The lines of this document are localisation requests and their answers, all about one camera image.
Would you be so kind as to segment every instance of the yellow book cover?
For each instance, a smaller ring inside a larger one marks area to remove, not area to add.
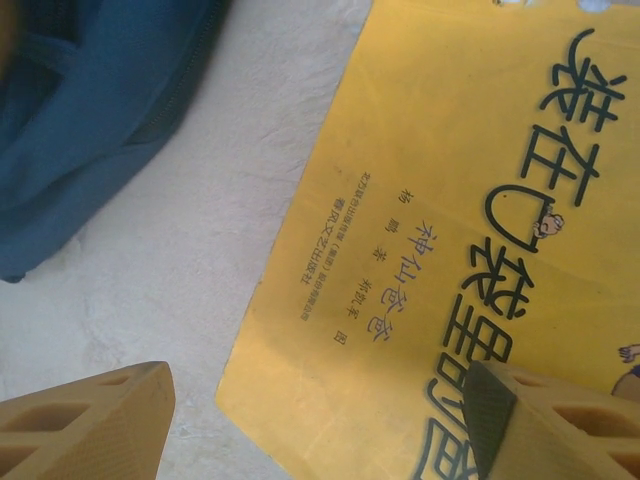
[[[638,25],[374,2],[216,397],[294,478],[477,478],[475,359],[640,401]]]

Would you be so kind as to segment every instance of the zipper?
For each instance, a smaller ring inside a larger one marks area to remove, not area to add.
[[[144,122],[129,138],[128,144],[132,143],[141,143],[145,141],[145,137],[149,134],[153,133],[153,130],[158,126],[158,124],[166,122],[167,119],[172,123],[175,118],[175,114],[180,108],[184,107],[184,94],[183,90],[185,85],[187,85],[192,79],[189,74],[193,70],[193,68],[200,63],[198,60],[201,60],[200,57],[202,53],[206,53],[208,51],[207,48],[209,43],[209,37],[212,33],[212,30],[218,25],[218,22],[222,21],[223,15],[221,15],[223,7],[226,6],[228,1],[226,0],[214,0],[213,5],[211,6],[211,10],[207,14],[207,18],[198,33],[198,37],[195,41],[195,46],[189,55],[188,60],[186,61],[186,65],[178,69],[180,72],[180,80],[173,87],[171,94],[168,99],[163,102],[164,105],[161,107],[160,111],[155,113],[153,117]]]

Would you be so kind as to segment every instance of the white tablecloth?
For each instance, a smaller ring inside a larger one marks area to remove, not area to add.
[[[0,285],[0,400],[166,360],[160,479],[284,479],[214,404],[369,0],[234,0],[179,134],[66,248]]]

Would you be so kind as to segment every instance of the cartoon illustration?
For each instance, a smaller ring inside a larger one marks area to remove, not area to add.
[[[533,234],[536,238],[547,238],[549,235],[555,235],[564,227],[564,218],[557,213],[553,213],[553,208],[549,206],[547,213],[542,217],[540,223],[533,224]]]
[[[640,355],[640,344],[629,345],[618,350],[624,363],[632,363]],[[640,365],[634,366],[625,373],[613,387],[614,397],[624,398],[640,403]]]

